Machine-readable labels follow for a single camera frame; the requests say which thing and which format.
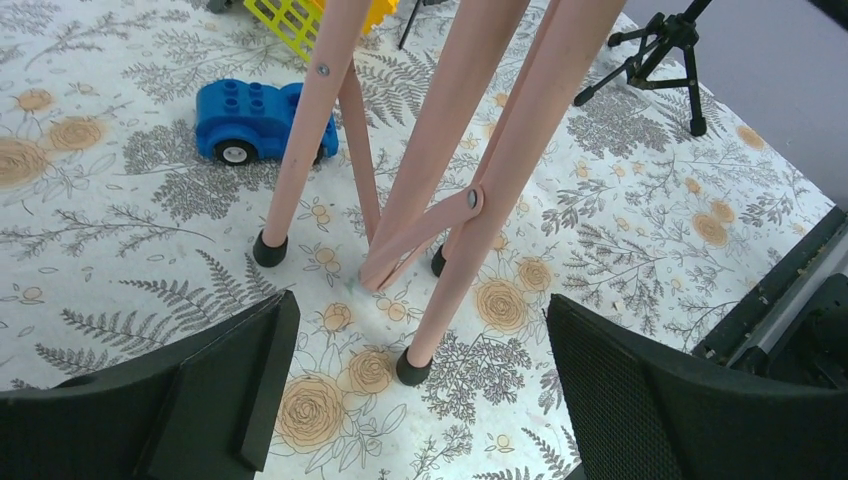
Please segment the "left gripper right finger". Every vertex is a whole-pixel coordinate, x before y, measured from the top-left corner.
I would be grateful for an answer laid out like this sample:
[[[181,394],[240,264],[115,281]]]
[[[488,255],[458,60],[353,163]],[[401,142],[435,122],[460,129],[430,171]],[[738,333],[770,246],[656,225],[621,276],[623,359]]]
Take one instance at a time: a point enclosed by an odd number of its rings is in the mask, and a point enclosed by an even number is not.
[[[547,329],[589,479],[843,479],[847,394],[723,368],[551,297]]]

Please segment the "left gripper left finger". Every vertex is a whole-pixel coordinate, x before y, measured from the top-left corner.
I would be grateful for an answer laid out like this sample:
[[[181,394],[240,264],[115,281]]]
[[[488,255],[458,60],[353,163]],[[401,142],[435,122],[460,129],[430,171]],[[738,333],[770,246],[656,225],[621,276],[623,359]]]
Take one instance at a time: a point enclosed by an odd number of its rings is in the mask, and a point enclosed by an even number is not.
[[[294,294],[50,389],[1,396],[5,479],[251,479],[298,337]]]

